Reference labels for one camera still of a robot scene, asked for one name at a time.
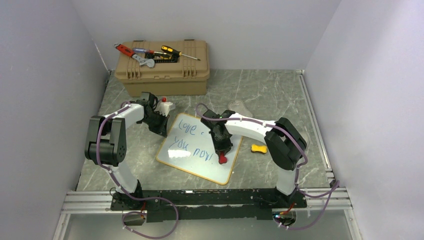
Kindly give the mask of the yellow bone shaped eraser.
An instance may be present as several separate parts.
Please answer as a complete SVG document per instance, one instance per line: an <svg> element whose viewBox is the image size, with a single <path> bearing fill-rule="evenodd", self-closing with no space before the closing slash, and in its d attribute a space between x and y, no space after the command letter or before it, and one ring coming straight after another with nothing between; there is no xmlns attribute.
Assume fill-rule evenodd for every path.
<svg viewBox="0 0 424 240"><path fill-rule="evenodd" d="M252 153L266 154L268 152L268 148L266 145L252 144L250 147L250 151Z"/></svg>

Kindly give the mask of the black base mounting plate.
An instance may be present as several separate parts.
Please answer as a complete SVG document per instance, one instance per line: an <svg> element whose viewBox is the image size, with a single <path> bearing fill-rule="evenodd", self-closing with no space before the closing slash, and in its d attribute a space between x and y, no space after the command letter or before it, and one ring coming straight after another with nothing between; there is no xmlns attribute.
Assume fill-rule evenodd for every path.
<svg viewBox="0 0 424 240"><path fill-rule="evenodd" d="M114 193L112 211L146 211L146 220L208 220L255 218L270 220L280 209L306 208L306 198L298 191L286 196L276 188L203 190L144 190L143 201Z"/></svg>

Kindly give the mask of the yellow framed whiteboard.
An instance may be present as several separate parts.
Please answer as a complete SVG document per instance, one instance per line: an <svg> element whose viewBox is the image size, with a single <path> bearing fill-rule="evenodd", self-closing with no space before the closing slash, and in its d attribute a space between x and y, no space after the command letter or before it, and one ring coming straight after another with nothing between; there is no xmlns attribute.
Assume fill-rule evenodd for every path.
<svg viewBox="0 0 424 240"><path fill-rule="evenodd" d="M233 147L224 155L227 162L220 164L209 128L199 118L179 113L156 154L156 160L216 184L226 185L232 175L242 139L240 135L230 138Z"/></svg>

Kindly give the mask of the tan plastic toolbox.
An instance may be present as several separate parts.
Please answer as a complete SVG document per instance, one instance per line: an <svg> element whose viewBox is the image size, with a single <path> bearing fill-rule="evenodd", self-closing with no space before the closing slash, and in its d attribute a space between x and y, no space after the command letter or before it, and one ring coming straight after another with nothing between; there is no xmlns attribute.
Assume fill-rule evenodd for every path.
<svg viewBox="0 0 424 240"><path fill-rule="evenodd" d="M183 54L198 58L194 60L185 56L158 56L155 54L136 53L142 58L153 59L155 66L140 67L139 63L120 51L115 77L123 84L131 97L139 97L142 92L151 92L160 96L205 95L207 80L210 77L209 46L204 40L177 41L129 41L121 43L132 48L149 49L163 52L161 46L169 46Z"/></svg>

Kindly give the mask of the aluminium extrusion rail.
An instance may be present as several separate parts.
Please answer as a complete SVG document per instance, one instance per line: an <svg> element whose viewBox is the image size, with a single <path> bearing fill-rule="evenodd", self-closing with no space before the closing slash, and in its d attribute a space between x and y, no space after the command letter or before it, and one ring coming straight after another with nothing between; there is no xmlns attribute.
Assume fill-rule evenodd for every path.
<svg viewBox="0 0 424 240"><path fill-rule="evenodd" d="M308 188L310 194L321 194L324 193L326 188ZM324 207L324 204L327 201L327 197L321 198L311 198L305 197L306 207L300 208L296 207L294 209L300 211L320 211ZM113 197L109 191L69 191L64 199L60 213L61 214L123 214L128 213L131 210L128 209L118 209L112 210ZM214 207L226 207L234 206L241 207L242 204L218 204L218 205L206 205ZM335 190L330 200L328 201L326 209L330 210L343 210L349 211L353 210L353 205L351 203L350 197L346 188L342 187Z"/></svg>

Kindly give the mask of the red bone shaped eraser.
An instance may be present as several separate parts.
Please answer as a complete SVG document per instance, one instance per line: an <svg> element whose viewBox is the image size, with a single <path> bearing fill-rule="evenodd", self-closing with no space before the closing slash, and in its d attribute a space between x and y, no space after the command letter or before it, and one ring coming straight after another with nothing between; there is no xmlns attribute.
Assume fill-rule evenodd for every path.
<svg viewBox="0 0 424 240"><path fill-rule="evenodd" d="M227 157L225 156L225 153L224 152L221 152L219 155L218 155L218 163L220 164L220 165L222 165L222 164L226 164L228 162L228 159L227 159Z"/></svg>

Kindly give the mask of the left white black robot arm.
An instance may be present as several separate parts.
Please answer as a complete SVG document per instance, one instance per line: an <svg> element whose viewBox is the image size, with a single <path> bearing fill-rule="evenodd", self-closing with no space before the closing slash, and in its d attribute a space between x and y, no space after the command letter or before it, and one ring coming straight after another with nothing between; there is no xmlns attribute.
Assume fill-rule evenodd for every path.
<svg viewBox="0 0 424 240"><path fill-rule="evenodd" d="M124 196L124 204L131 210L144 203L140 181L125 163L127 154L127 129L135 124L146 124L148 130L159 136L167 136L170 111L175 104L166 98L159 99L150 92L143 92L137 100L126 101L120 108L107 115L95 115L89 120L84 155L107 172L115 189Z"/></svg>

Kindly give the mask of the yellow black screwdriver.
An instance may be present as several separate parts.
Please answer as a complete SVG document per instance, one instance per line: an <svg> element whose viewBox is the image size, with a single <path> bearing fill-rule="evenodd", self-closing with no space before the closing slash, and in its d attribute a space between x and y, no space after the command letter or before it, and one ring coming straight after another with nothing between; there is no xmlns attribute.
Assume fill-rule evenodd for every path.
<svg viewBox="0 0 424 240"><path fill-rule="evenodd" d="M199 59L199 58L197 58L197 57L193 57L193 56L190 56L190 55L184 54L184 53L182 53L181 51L178 51L178 50L176 50L176 49L174 49L174 48L172 48L172 47L170 47L170 46L167 46L167 45L162 45L162 46L161 46L161 50L162 50L163 52L168 53L168 54L171 54L171 55L184 56L184 57L187 57L187 58L190 58L190 59L196 60L196 61L200 61L200 59Z"/></svg>

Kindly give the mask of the blue red small screwdriver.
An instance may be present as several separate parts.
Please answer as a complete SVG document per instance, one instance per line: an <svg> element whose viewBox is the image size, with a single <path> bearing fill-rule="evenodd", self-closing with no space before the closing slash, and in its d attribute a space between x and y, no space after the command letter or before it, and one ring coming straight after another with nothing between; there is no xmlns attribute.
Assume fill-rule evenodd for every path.
<svg viewBox="0 0 424 240"><path fill-rule="evenodd" d="M134 47L132 48L132 50L135 53L153 54L157 56L168 56L168 54L165 52L153 51L153 50L145 49L145 48Z"/></svg>

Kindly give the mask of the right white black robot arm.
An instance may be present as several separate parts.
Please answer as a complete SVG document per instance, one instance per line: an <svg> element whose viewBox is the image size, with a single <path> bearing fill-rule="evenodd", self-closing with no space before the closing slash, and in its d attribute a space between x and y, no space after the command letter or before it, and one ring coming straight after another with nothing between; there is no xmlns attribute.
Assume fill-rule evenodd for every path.
<svg viewBox="0 0 424 240"><path fill-rule="evenodd" d="M201 122L209 128L218 162L224 164L226 154L232 149L234 135L257 140L266 145L277 166L276 203L287 208L295 201L299 161L306 160L307 143L294 125L285 117L276 121L258 120L226 110L217 114L207 110Z"/></svg>

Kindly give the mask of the red handled adjustable wrench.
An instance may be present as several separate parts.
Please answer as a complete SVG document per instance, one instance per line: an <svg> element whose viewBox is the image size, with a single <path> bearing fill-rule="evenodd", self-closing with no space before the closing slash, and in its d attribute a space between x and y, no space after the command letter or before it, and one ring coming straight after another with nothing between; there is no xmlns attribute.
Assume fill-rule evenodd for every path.
<svg viewBox="0 0 424 240"><path fill-rule="evenodd" d="M136 60L139 63L140 67L147 66L149 68L153 68L155 66L155 61L151 58L143 58L137 53L135 53L132 49L121 43L115 43L114 48L120 51L122 54Z"/></svg>

